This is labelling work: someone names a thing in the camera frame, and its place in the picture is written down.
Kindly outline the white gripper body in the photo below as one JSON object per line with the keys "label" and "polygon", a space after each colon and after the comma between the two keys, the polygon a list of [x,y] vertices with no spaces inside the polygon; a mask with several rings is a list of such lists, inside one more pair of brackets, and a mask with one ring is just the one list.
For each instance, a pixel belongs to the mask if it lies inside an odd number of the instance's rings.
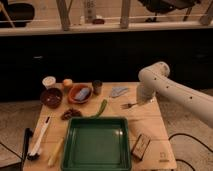
{"label": "white gripper body", "polygon": [[139,83],[136,88],[136,102],[139,105],[144,105],[153,101],[155,91],[147,86]]}

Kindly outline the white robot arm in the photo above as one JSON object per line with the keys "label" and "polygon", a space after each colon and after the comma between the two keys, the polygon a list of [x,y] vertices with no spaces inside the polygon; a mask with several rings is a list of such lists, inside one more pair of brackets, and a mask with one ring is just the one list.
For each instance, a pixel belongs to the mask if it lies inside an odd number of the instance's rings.
{"label": "white robot arm", "polygon": [[168,64],[162,61],[141,69],[136,89],[137,102],[148,102],[159,93],[187,108],[213,129],[213,96],[174,82],[168,78],[169,74]]}

